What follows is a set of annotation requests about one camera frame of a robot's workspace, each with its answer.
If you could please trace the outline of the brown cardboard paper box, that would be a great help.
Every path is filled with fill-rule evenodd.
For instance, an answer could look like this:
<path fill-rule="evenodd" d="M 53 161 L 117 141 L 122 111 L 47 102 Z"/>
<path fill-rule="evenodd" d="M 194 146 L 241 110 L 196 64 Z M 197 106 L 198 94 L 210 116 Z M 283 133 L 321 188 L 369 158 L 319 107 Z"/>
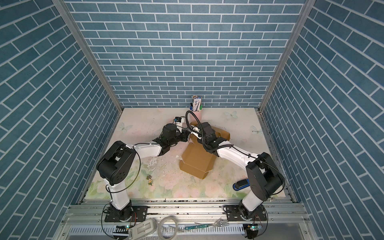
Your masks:
<path fill-rule="evenodd" d="M 225 141 L 230 140 L 230 133 L 220 128 L 212 127 L 216 131 L 216 138 L 224 138 Z M 191 138 L 186 150 L 182 154 L 182 160 L 180 160 L 180 170 L 197 177 L 204 179 L 209 171 L 213 169 L 216 155 L 208 153 L 204 146 L 199 143 L 200 139 L 191 134 Z"/>

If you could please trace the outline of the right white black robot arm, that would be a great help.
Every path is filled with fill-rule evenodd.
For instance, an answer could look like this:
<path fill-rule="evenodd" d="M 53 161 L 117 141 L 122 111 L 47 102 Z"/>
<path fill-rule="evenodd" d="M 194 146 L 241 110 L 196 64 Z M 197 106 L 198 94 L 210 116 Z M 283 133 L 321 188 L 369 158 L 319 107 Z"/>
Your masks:
<path fill-rule="evenodd" d="M 203 148 L 217 157 L 227 159 L 246 170 L 250 192 L 240 201 L 239 212 L 245 220 L 256 216 L 256 209 L 281 187 L 285 187 L 283 174 L 267 153 L 255 154 L 242 150 L 223 137 L 217 137 L 211 125 L 201 123 L 194 112 L 185 115 L 188 131 L 198 138 Z"/>

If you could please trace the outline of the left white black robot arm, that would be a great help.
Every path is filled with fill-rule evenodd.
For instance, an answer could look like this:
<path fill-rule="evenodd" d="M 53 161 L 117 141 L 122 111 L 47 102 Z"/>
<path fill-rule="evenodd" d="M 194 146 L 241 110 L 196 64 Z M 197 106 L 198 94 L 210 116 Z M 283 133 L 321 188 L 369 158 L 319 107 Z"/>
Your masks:
<path fill-rule="evenodd" d="M 163 156 L 179 142 L 187 142 L 191 131 L 175 124 L 167 124 L 159 137 L 149 143 L 127 145 L 116 141 L 97 163 L 97 171 L 106 182 L 106 190 L 111 196 L 109 209 L 119 215 L 121 221 L 130 216 L 132 201 L 125 181 L 135 160 Z"/>

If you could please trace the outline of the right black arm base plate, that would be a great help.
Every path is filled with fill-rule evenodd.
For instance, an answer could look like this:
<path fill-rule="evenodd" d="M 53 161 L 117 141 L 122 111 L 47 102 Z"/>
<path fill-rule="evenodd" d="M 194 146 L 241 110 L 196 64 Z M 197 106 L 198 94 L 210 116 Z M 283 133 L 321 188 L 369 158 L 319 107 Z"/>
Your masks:
<path fill-rule="evenodd" d="M 263 205 L 258 206 L 253 211 L 249 211 L 244 206 L 240 205 L 224 205 L 222 209 L 229 222 L 253 220 L 266 221 L 268 218 L 267 212 Z"/>

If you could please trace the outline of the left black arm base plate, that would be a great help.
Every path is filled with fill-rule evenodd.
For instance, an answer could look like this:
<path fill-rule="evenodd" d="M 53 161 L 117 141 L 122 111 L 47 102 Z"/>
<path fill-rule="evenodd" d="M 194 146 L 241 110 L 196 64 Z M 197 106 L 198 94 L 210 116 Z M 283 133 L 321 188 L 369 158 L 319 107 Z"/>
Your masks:
<path fill-rule="evenodd" d="M 107 223 L 137 223 L 146 220 L 147 206 L 127 206 L 123 210 L 117 210 L 109 205 L 103 210 L 105 214 L 105 222 Z"/>

